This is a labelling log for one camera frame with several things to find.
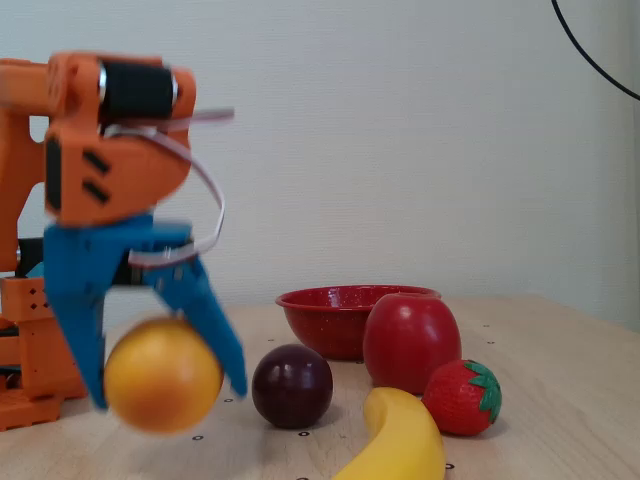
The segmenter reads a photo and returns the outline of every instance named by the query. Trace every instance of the cable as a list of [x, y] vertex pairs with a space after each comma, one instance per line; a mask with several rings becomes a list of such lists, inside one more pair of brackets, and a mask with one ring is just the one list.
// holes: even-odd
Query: cable
[[129, 265], [137, 268], [159, 268], [175, 265], [178, 263], [186, 262], [196, 255], [200, 255], [211, 250], [220, 237], [220, 231], [222, 230], [222, 223], [224, 221], [224, 215], [226, 210], [226, 200], [222, 190], [218, 186], [218, 182], [214, 179], [213, 175], [209, 173], [204, 163], [195, 158], [191, 151], [182, 145], [181, 143], [173, 140], [165, 133], [158, 129], [163, 129], [167, 132], [186, 130], [194, 122], [212, 122], [219, 120], [226, 120], [233, 117], [233, 109], [215, 109], [196, 112], [193, 116], [183, 119], [171, 119], [165, 121], [157, 120], [138, 120], [129, 121], [120, 125], [112, 125], [109, 127], [105, 135], [108, 137], [131, 135], [136, 137], [145, 138], [156, 145], [169, 150], [176, 157], [191, 164], [196, 170], [198, 175], [204, 180], [205, 184], [209, 188], [212, 196], [214, 197], [220, 213], [218, 220], [216, 221], [213, 233], [207, 237], [196, 240], [193, 243], [189, 243], [182, 247], [170, 248], [163, 252], [138, 252], [131, 250], [129, 252]]
[[558, 0], [551, 0], [551, 3], [553, 4], [553, 9], [556, 11], [556, 15], [558, 16], [558, 20], [560, 20], [560, 23], [562, 24], [562, 28], [564, 28], [564, 31], [566, 32], [567, 36], [569, 37], [569, 40], [571, 40], [571, 43], [573, 43], [573, 46], [576, 47], [578, 52], [580, 52], [580, 55], [582, 55], [584, 57], [584, 59], [587, 62], [589, 62], [589, 65], [591, 65], [593, 68], [595, 68], [600, 75], [602, 75], [609, 82], [611, 82], [613, 85], [615, 85], [620, 90], [622, 90], [624, 93], [626, 93], [630, 97], [635, 98], [636, 100], [640, 101], [640, 95], [638, 95], [637, 93], [635, 93], [632, 90], [629, 90], [627, 87], [625, 87], [620, 82], [618, 82], [615, 78], [613, 78], [611, 75], [609, 75], [607, 72], [605, 72], [604, 69], [600, 65], [598, 65], [593, 58], [591, 58], [589, 56], [589, 54], [585, 51], [584, 48], [582, 48], [582, 45], [580, 45], [578, 40], [576, 40], [576, 37], [571, 32], [571, 29], [569, 28], [569, 25], [567, 24], [567, 21], [564, 19], [564, 15], [562, 15], [562, 12], [560, 11], [560, 7], [558, 6]]

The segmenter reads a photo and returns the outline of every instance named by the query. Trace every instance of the black cable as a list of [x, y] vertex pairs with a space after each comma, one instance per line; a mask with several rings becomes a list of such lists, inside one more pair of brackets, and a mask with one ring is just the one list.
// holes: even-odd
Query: black cable
[[560, 7], [558, 6], [558, 0], [551, 0], [551, 3], [553, 4], [553, 9], [556, 11], [556, 15], [558, 16], [558, 20], [560, 20], [560, 23], [562, 24], [562, 28], [564, 28], [564, 31], [566, 32], [566, 34], [569, 37], [569, 40], [571, 40], [571, 43], [573, 43], [573, 46], [578, 49], [578, 51], [584, 57], [584, 59], [587, 62], [589, 62], [589, 65], [591, 65], [593, 68], [595, 68], [600, 75], [602, 75], [604, 78], [609, 80], [613, 85], [618, 87], [624, 93], [626, 93], [630, 97], [635, 98], [636, 100], [640, 101], [640, 95], [638, 95], [637, 93], [633, 92], [632, 90], [629, 90], [627, 87], [625, 87], [620, 82], [618, 82], [615, 78], [613, 78], [611, 75], [609, 75], [607, 72], [605, 72], [604, 69], [600, 65], [598, 65], [593, 58], [591, 58], [589, 56], [589, 54], [585, 51], [584, 48], [582, 48], [580, 43], [578, 43], [578, 40], [576, 40], [576, 37], [571, 32], [571, 29], [569, 28], [569, 25], [567, 24], [567, 21], [564, 19], [564, 15], [562, 15], [562, 12], [560, 11]]

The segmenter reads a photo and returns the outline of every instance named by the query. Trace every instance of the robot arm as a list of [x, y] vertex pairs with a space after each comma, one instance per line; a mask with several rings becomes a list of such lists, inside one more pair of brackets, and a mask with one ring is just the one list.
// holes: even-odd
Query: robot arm
[[[189, 71], [155, 57], [71, 52], [46, 66], [0, 63], [0, 270], [16, 267], [17, 219], [44, 178], [45, 206], [55, 218], [44, 235], [47, 300], [99, 407], [107, 406], [102, 308], [120, 277], [153, 287], [173, 311], [184, 312], [234, 390], [247, 391], [241, 344], [198, 256], [165, 268], [126, 264], [132, 251], [162, 256], [189, 243], [190, 226], [163, 227], [148, 212], [182, 184], [191, 165], [144, 138], [106, 136], [105, 127], [155, 125], [188, 152], [188, 121], [176, 130], [163, 122], [182, 125], [192, 117], [195, 94]], [[28, 115], [50, 118], [44, 145], [30, 139]]]
[[29, 116], [49, 112], [45, 65], [0, 60], [0, 272], [18, 267], [18, 218], [44, 181], [44, 148], [31, 138]]

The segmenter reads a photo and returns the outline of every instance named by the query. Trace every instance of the white cable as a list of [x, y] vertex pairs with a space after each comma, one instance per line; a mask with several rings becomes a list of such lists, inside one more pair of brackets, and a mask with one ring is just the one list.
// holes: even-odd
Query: white cable
[[177, 263], [188, 261], [196, 255], [206, 253], [216, 245], [220, 238], [220, 232], [222, 230], [226, 210], [224, 194], [213, 175], [207, 170], [206, 166], [200, 160], [195, 158], [188, 148], [158, 131], [158, 129], [165, 131], [186, 130], [194, 122], [226, 120], [231, 117], [233, 117], [233, 109], [204, 110], [196, 112], [192, 117], [184, 119], [164, 121], [130, 121], [120, 125], [112, 125], [109, 127], [107, 132], [105, 132], [105, 135], [107, 136], [127, 135], [145, 138], [156, 145], [169, 150], [181, 160], [190, 163], [206, 184], [220, 209], [218, 220], [213, 233], [210, 235], [182, 247], [167, 249], [164, 252], [137, 252], [130, 250], [129, 265], [137, 268], [160, 268], [175, 265]]

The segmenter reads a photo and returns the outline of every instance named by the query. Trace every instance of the orange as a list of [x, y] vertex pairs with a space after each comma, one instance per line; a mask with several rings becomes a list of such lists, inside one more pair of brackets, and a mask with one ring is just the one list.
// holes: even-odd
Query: orange
[[114, 347], [104, 371], [105, 396], [128, 425], [176, 433], [207, 415], [223, 377], [217, 359], [188, 323], [155, 317]]

